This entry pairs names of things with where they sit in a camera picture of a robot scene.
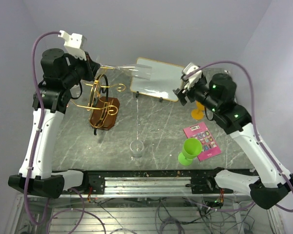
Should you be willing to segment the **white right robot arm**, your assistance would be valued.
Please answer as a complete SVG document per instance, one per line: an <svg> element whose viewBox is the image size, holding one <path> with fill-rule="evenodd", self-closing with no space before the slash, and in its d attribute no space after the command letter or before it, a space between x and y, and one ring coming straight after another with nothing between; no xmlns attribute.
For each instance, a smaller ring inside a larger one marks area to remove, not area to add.
<svg viewBox="0 0 293 234"><path fill-rule="evenodd" d="M230 189L252 198L256 205L268 210L293 192L293 174L280 163L254 128L249 112L235 102L236 83L230 75L218 73L210 82L200 73L173 92L182 105L197 101L213 113L213 120L244 151L257 175L234 173L216 168L206 180L206 189L216 193Z"/></svg>

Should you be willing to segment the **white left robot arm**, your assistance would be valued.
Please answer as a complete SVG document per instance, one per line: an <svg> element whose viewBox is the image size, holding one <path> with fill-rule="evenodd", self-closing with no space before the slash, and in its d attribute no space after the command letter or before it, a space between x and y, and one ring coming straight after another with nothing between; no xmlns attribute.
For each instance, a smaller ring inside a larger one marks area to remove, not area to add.
<svg viewBox="0 0 293 234"><path fill-rule="evenodd" d="M93 81L100 65L89 53L85 58L53 48L43 52L43 79L33 96L33 127L25 159L8 185L28 195L58 198L73 188L84 194L89 190L89 175L81 169L52 172L54 146L60 124L72 98L71 88L82 80Z"/></svg>

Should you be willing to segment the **small clear wine glass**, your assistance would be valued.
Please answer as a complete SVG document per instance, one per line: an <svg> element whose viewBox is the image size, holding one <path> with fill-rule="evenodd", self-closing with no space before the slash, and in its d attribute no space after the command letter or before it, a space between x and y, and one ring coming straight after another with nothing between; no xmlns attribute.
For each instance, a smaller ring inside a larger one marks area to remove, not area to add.
<svg viewBox="0 0 293 234"><path fill-rule="evenodd" d="M100 67L104 69L110 69L110 70L113 70L113 69L119 70L132 78L145 79L145 80L151 79L152 67L147 65L129 64L129 65L123 65L123 66L113 66L113 65L107 65L107 64L100 64Z"/></svg>

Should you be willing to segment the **orange plastic goblet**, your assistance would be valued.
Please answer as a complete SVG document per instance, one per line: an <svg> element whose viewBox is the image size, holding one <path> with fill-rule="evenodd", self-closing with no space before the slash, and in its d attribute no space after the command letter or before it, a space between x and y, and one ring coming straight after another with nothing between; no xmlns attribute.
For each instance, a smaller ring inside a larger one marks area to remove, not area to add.
<svg viewBox="0 0 293 234"><path fill-rule="evenodd" d="M205 106L197 101L195 103L196 103L196 109L193 109L191 111L191 117L195 120L202 120L204 118Z"/></svg>

